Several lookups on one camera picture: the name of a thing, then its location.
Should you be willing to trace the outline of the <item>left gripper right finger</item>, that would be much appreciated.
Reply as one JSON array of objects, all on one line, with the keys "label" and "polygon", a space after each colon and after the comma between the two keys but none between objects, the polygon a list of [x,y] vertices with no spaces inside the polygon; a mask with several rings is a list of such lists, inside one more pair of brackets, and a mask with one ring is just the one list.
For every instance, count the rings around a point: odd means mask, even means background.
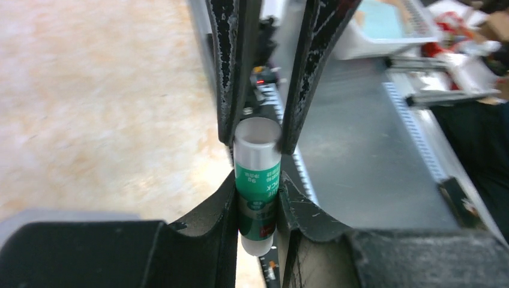
[{"label": "left gripper right finger", "polygon": [[508,248],[479,230],[354,229],[280,176],[282,287],[507,287]]}]

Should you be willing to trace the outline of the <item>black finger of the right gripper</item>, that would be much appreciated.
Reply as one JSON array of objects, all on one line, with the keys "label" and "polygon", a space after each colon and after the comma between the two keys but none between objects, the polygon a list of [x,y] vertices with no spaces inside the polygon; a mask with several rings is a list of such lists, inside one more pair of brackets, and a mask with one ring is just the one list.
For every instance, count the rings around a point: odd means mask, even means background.
[{"label": "black finger of the right gripper", "polygon": [[280,152],[294,153],[327,60],[360,1],[307,1],[282,123]]},{"label": "black finger of the right gripper", "polygon": [[218,139],[229,146],[244,108],[255,61],[262,1],[206,1],[212,29]]}]

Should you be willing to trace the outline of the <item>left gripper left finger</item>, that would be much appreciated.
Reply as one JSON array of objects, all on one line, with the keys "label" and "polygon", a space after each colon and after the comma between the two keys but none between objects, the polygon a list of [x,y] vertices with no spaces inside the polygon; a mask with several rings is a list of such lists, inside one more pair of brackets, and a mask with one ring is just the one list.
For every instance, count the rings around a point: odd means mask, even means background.
[{"label": "left gripper left finger", "polygon": [[2,287],[234,287],[235,176],[173,223],[35,222],[1,248]]}]

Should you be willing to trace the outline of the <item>white glue stick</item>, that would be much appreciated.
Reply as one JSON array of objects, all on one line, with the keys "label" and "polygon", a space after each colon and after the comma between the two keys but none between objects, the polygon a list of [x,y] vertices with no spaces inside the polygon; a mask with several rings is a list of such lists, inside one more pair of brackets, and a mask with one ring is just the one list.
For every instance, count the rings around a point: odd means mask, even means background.
[{"label": "white glue stick", "polygon": [[238,229],[242,247],[252,256],[263,256],[273,246],[282,159],[277,142],[281,133],[276,121],[252,117],[242,120],[234,134]]}]

